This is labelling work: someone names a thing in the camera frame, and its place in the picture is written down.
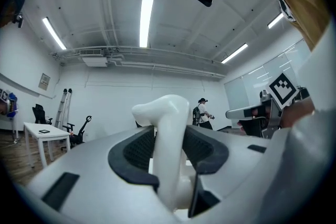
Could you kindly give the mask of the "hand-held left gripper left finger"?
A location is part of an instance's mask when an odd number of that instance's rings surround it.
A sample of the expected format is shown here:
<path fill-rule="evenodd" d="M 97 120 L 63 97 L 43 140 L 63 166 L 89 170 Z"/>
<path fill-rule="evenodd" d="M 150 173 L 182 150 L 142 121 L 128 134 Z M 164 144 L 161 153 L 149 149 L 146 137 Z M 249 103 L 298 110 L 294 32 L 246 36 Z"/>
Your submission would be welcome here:
<path fill-rule="evenodd" d="M 159 180 L 140 168 L 151 151 L 139 143 L 154 137 L 151 126 L 74 147 L 39 172 L 27 189 L 62 223 L 181 224 L 156 193 Z"/>

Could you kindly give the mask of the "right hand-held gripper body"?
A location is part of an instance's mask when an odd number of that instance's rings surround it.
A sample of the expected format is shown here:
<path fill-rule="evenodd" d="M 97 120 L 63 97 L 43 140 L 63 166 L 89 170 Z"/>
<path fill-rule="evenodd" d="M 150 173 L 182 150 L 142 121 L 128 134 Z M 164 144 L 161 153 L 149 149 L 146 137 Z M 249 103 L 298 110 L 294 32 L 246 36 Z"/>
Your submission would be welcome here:
<path fill-rule="evenodd" d="M 243 129 L 248 136 L 271 139 L 282 128 L 284 107 L 308 98 L 309 92 L 281 73 L 259 96 L 259 105 L 244 109 Z"/>

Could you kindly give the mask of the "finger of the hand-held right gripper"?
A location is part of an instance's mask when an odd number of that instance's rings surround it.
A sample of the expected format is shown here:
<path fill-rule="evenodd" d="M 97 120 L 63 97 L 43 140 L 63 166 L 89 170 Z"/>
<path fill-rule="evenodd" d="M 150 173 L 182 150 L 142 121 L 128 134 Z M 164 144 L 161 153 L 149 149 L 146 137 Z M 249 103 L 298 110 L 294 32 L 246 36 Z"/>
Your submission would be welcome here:
<path fill-rule="evenodd" d="M 228 110 L 225 113 L 227 119 L 231 120 L 251 120 L 254 115 L 253 112 L 261 108 L 261 105 L 248 106 L 240 109 Z"/>

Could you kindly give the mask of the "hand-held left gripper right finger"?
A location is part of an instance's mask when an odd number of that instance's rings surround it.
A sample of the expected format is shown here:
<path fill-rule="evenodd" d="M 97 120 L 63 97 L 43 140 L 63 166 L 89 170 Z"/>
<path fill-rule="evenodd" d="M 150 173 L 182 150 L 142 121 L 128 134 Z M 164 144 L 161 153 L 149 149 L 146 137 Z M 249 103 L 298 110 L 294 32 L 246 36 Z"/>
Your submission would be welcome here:
<path fill-rule="evenodd" d="M 187 126 L 182 149 L 195 170 L 188 217 L 229 198 L 255 169 L 267 146 L 262 138 Z"/>

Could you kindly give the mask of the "person's right forearm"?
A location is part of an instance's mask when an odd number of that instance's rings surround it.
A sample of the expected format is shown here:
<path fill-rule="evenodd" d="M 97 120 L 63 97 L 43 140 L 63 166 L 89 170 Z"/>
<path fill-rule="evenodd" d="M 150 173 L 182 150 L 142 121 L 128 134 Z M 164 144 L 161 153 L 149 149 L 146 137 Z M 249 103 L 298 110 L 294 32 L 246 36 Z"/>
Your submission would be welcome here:
<path fill-rule="evenodd" d="M 283 109 L 280 126 L 282 128 L 292 127 L 299 119 L 311 115 L 314 111 L 315 107 L 310 97 L 297 101 Z"/>

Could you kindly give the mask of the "frosted glass partition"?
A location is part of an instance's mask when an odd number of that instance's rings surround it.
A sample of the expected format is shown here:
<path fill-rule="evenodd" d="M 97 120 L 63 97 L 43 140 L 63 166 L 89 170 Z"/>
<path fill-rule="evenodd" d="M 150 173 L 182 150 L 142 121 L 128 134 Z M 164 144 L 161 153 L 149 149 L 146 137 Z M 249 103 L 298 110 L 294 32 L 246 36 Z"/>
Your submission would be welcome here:
<path fill-rule="evenodd" d="M 262 61 L 254 69 L 224 84 L 229 109 L 239 109 L 260 103 L 260 92 L 266 90 L 281 73 L 284 73 L 297 88 L 303 88 L 297 77 L 299 68 L 310 56 L 310 50 L 304 40 L 288 47 L 269 61 Z"/>

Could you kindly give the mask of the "ceiling light strip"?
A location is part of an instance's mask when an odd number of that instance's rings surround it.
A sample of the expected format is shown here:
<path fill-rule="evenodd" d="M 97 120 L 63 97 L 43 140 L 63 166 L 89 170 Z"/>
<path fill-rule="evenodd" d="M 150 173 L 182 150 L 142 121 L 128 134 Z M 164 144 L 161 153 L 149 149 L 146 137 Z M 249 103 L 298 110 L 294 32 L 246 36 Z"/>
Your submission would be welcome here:
<path fill-rule="evenodd" d="M 139 46 L 146 48 L 148 46 L 148 36 L 150 20 L 154 0 L 142 0 L 140 13 Z"/>
<path fill-rule="evenodd" d="M 62 40 L 59 38 L 59 36 L 57 35 L 57 33 L 55 32 L 53 26 L 51 25 L 48 17 L 45 17 L 42 19 L 43 24 L 45 25 L 46 29 L 48 30 L 48 32 L 50 33 L 50 35 L 52 36 L 52 38 L 54 39 L 54 41 L 56 42 L 56 44 L 62 49 L 62 50 L 66 50 L 66 46 L 64 45 L 64 43 L 62 42 Z"/>
<path fill-rule="evenodd" d="M 269 29 L 273 28 L 275 24 L 277 24 L 279 21 L 283 19 L 283 13 L 280 13 L 278 16 L 276 16 L 268 25 L 267 27 Z"/>
<path fill-rule="evenodd" d="M 240 54 L 242 51 L 244 51 L 246 48 L 248 48 L 248 45 L 244 43 L 242 46 L 240 46 L 237 50 L 235 50 L 232 54 L 230 54 L 228 57 L 226 57 L 223 61 L 222 64 L 226 64 L 229 62 L 231 59 L 236 57 L 238 54 Z"/>

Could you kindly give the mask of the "small white table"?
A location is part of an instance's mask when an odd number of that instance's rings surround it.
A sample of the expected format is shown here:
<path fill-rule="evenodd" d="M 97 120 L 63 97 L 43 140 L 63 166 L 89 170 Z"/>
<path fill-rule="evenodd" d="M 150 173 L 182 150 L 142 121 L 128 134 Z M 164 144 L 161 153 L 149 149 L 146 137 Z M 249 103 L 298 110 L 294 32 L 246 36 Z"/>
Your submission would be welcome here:
<path fill-rule="evenodd" d="M 50 133 L 39 134 L 38 133 L 39 130 L 49 130 Z M 25 134 L 26 153 L 28 157 L 28 163 L 31 168 L 35 167 L 35 164 L 32 158 L 32 153 L 31 153 L 30 145 L 29 145 L 30 136 L 37 141 L 39 156 L 40 156 L 40 160 L 41 160 L 41 164 L 43 168 L 47 167 L 47 161 L 46 161 L 46 156 L 44 152 L 43 142 L 47 142 L 49 157 L 52 162 L 54 161 L 53 149 L 51 145 L 52 141 L 65 140 L 66 150 L 67 152 L 70 151 L 69 133 L 61 129 L 58 129 L 52 125 L 24 122 L 24 134 Z"/>

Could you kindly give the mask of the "white ceiling pipes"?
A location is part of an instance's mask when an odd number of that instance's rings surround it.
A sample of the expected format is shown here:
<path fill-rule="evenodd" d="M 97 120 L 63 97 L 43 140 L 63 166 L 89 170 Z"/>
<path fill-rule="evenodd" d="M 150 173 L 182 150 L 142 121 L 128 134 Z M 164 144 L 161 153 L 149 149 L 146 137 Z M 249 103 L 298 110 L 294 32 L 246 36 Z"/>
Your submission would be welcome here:
<path fill-rule="evenodd" d="M 84 58 L 104 58 L 107 65 L 141 68 L 200 77 L 223 79 L 227 66 L 205 57 L 154 48 L 132 46 L 91 46 L 53 51 L 50 55 L 65 65 L 84 62 Z"/>

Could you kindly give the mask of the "folded aluminium ladder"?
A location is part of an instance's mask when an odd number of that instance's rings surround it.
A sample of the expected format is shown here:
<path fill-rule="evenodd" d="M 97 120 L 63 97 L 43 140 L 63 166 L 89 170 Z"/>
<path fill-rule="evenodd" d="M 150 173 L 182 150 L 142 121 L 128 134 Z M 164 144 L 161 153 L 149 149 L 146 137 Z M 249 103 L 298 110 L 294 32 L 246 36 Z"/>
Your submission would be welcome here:
<path fill-rule="evenodd" d="M 68 107 L 68 103 L 70 102 L 71 95 L 72 95 L 71 88 L 63 90 L 63 94 L 62 94 L 62 97 L 59 103 L 59 107 L 58 107 L 56 119 L 55 119 L 55 125 L 54 125 L 54 127 L 58 129 L 62 129 L 64 117 L 66 113 L 66 108 Z"/>

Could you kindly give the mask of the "white ceiling air conditioner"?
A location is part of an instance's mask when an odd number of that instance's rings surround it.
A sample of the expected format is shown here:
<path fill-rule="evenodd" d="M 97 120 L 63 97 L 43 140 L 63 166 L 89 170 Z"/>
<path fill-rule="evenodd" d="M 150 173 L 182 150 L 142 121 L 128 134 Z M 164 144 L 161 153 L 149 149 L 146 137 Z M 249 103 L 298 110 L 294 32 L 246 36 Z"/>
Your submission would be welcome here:
<path fill-rule="evenodd" d="M 107 58 L 102 49 L 81 49 L 79 56 L 88 67 L 107 67 Z"/>

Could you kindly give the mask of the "framed wall notice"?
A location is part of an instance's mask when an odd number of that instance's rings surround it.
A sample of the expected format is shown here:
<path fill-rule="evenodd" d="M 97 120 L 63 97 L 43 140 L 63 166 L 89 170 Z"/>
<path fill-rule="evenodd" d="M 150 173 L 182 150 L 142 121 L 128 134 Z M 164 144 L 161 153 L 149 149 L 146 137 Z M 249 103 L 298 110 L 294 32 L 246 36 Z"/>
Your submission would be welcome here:
<path fill-rule="evenodd" d="M 45 91 L 47 91 L 48 86 L 49 86 L 49 82 L 50 82 L 50 77 L 44 73 L 42 73 L 38 87 L 40 89 L 43 89 Z"/>

